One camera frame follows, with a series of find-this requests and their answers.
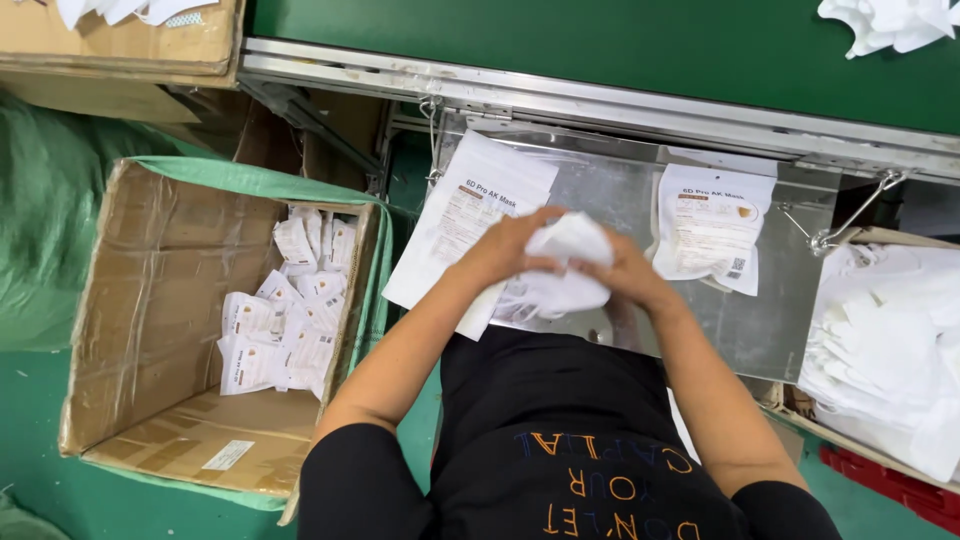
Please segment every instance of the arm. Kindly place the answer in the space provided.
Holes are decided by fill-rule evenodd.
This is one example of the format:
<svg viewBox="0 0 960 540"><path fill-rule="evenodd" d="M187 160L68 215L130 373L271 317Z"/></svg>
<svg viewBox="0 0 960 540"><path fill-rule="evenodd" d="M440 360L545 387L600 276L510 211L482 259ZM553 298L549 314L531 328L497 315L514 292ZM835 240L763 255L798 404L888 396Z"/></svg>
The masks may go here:
<svg viewBox="0 0 960 540"><path fill-rule="evenodd" d="M750 392L707 341L684 299L629 237L608 235L612 267L583 261L571 267L630 298L650 316L677 407L713 481L728 497L762 480L807 489Z"/></svg>
<svg viewBox="0 0 960 540"><path fill-rule="evenodd" d="M350 424L374 424L396 434L473 300L520 272L557 269L553 259L527 257L523 250L536 229L564 212L546 207L490 227L357 365L324 411L313 444Z"/></svg>

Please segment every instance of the open cardboard box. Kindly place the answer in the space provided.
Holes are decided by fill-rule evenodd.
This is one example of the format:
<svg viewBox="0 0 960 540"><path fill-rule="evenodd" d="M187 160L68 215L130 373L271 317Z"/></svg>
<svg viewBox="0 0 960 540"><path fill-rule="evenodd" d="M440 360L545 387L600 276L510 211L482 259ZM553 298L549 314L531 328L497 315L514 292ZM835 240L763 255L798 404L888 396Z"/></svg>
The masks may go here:
<svg viewBox="0 0 960 540"><path fill-rule="evenodd" d="M899 244L916 247L960 249L960 246L956 244L879 227L849 229L837 240L839 244L851 242L854 244ZM941 482L933 479L913 467L895 460L888 454L878 451L867 444L853 440L839 431L818 424L816 420L810 418L813 416L811 414L812 399L808 406L803 407L797 407L788 403L790 400L787 399L787 394L793 390L791 386L792 385L789 384L783 384L782 382L776 382L765 396L757 399L757 402L767 410L769 416L779 422L809 431L838 447L866 457L875 463L903 473L913 479L918 479L930 485L935 485L953 493L960 494L960 483L958 482Z"/></svg>
<svg viewBox="0 0 960 540"><path fill-rule="evenodd" d="M297 203L359 217L333 361L309 391L219 395L221 310L282 259L273 227L289 201L179 182L119 160L104 195L73 335L60 453L117 469L290 498L314 426L347 375L380 209ZM252 446L226 470L204 465Z"/></svg>

